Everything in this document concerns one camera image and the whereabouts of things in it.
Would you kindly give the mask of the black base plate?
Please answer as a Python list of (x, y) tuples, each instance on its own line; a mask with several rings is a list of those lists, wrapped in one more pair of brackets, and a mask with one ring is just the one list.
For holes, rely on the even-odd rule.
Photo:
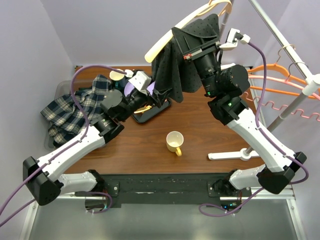
[(122, 204), (218, 205), (226, 194), (214, 189), (214, 183), (226, 173), (179, 174), (103, 174), (106, 193), (112, 207)]

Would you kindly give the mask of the tan thin hanger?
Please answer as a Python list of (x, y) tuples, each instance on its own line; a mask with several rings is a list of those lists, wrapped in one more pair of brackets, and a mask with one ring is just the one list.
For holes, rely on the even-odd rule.
[(210, 12), (212, 9), (214, 9), (219, 4), (224, 4), (224, 7), (221, 9), (221, 11), (217, 14), (218, 17), (224, 15), (224, 14), (230, 14), (232, 12), (233, 4), (230, 0), (209, 0), (208, 1), (208, 8), (205, 10), (205, 13)]

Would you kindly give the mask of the navy white plaid skirt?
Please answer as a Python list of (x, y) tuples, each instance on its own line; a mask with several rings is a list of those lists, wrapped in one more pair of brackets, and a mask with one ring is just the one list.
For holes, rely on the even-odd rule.
[[(111, 81), (103, 75), (97, 75), (90, 88), (74, 93), (76, 100), (89, 120), (100, 115), (100, 104), (111, 87)], [(83, 113), (79, 110), (70, 94), (49, 103), (40, 114), (50, 123), (48, 134), (57, 148), (73, 139), (86, 127)]]

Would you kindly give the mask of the purple plate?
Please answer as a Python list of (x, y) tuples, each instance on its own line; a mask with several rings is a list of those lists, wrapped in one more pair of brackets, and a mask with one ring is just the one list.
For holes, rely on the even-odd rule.
[[(153, 93), (153, 90), (154, 90), (154, 87), (155, 87), (155, 82), (152, 82), (148, 87), (147, 87), (147, 91), (152, 94)], [(127, 97), (131, 94), (131, 92), (134, 90), (134, 86), (128, 82), (125, 87), (124, 87), (124, 95)]]

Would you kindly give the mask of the dark teal cup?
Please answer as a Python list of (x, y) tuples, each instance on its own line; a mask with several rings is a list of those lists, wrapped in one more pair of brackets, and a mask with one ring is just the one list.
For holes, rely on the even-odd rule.
[(116, 89), (123, 90), (127, 84), (125, 75), (114, 70), (109, 73), (109, 78)]

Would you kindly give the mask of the yellow mug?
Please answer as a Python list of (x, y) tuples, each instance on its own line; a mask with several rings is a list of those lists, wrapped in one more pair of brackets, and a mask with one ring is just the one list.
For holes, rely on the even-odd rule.
[(178, 157), (182, 156), (181, 146), (184, 143), (184, 136), (179, 131), (171, 131), (166, 136), (167, 149), (175, 153)]

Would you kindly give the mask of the clothes rack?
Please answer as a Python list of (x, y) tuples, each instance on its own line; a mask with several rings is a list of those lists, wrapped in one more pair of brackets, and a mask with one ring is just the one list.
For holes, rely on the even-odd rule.
[[(291, 59), (292, 64), (297, 67), (302, 76), (305, 78), (306, 86), (302, 89), (301, 93), (294, 99), (292, 103), (283, 110), (282, 113), (270, 124), (268, 127), (269, 131), (275, 130), (280, 124), (284, 122), (284, 120), (290, 116), (292, 112), (296, 112), (298, 110), (299, 105), (306, 100), (309, 96), (314, 94), (320, 88), (320, 75), (312, 74), (308, 69), (307, 65), (302, 61), (299, 55), (296, 53), (295, 48), (288, 42), (288, 40), (284, 37), (284, 35), (280, 32), (280, 30), (276, 27), (267, 13), (263, 10), (261, 5), (256, 0), (251, 0), (250, 4), (255, 9), (255, 11), (259, 14), (261, 19), (264, 21), (266, 26), (269, 28), (273, 36), (279, 42), (281, 49), (278, 51), (284, 51), (288, 57)], [(231, 159), (241, 159), (243, 161), (247, 161), (250, 158), (257, 158), (259, 155), (252, 149), (252, 147), (243, 148), (240, 151), (233, 152), (217, 152), (217, 153), (209, 153), (208, 158), (212, 161), (217, 160), (231, 160)]]

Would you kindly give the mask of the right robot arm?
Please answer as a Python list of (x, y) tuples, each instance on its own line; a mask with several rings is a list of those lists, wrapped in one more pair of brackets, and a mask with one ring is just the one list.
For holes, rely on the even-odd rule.
[(215, 53), (236, 47), (238, 42), (252, 47), (250, 37), (231, 29), (226, 43), (220, 44), (215, 33), (201, 36), (177, 27), (171, 31), (183, 59), (194, 64), (205, 96), (212, 99), (207, 104), (214, 118), (242, 137), (264, 161), (259, 167), (232, 170), (225, 178), (214, 182), (213, 189), (230, 197), (246, 187), (262, 187), (279, 194), (292, 182), (307, 157), (283, 145), (241, 98), (250, 87), (246, 68), (235, 64), (222, 69), (220, 60), (215, 57)]

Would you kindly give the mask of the clear plastic bin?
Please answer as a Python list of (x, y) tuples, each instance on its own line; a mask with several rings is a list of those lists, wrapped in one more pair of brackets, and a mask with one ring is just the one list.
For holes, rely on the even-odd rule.
[[(54, 100), (57, 98), (60, 98), (63, 95), (69, 95), (70, 94), (70, 80), (62, 81), (57, 85), (56, 92), (54, 95)], [(53, 138), (49, 135), (49, 132), (46, 133), (45, 140), (44, 140), (44, 147), (48, 151), (53, 151), (55, 150), (54, 146), (54, 140)]]

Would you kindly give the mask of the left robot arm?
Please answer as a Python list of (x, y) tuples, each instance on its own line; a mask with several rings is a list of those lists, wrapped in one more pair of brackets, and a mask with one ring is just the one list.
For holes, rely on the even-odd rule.
[(128, 96), (119, 90), (110, 90), (100, 103), (101, 113), (72, 140), (53, 152), (23, 161), (23, 180), (40, 206), (45, 206), (61, 194), (88, 192), (99, 196), (105, 189), (105, 180), (96, 170), (65, 174), (78, 160), (113, 140), (123, 129), (123, 122), (145, 105), (161, 107), (171, 90), (164, 92), (134, 89)]

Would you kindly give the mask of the black tray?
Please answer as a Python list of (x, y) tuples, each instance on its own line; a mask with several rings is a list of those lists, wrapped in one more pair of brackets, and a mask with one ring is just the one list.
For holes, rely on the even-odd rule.
[[(129, 82), (129, 79), (136, 74), (137, 70), (131, 70), (131, 69), (125, 69), (123, 70), (126, 72), (125, 77), (126, 77), (126, 84)], [(124, 95), (124, 89), (119, 89), (123, 95)], [(148, 122), (149, 120), (153, 119), (155, 116), (159, 115), (161, 112), (165, 111), (166, 109), (170, 108), (172, 105), (172, 101), (170, 99), (167, 99), (167, 101), (161, 106), (161, 107), (156, 107), (152, 106), (152, 109), (144, 112), (144, 113), (138, 113), (132, 115), (132, 118), (139, 124), (144, 124)]]

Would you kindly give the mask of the gold knife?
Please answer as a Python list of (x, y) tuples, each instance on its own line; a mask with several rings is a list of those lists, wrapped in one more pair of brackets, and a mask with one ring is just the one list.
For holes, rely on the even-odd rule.
[(151, 105), (146, 105), (146, 106), (144, 106), (144, 107), (141, 107), (141, 108), (139, 108), (139, 109), (137, 109), (136, 111), (134, 111), (133, 113), (134, 114), (142, 114), (142, 113), (144, 113), (144, 112), (146, 112), (146, 111), (148, 111), (148, 110), (150, 110), (150, 109), (152, 109), (153, 107), (151, 106)]

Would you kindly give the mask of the dark dotted garment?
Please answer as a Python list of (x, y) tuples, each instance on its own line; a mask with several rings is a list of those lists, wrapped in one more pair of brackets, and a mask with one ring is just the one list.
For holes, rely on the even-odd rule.
[[(182, 28), (187, 33), (201, 37), (220, 36), (219, 17), (213, 13), (197, 19)], [(172, 38), (151, 63), (155, 90), (165, 94), (177, 103), (184, 100), (183, 93), (195, 93), (201, 86), (201, 79), (195, 65), (183, 59), (175, 38)]]

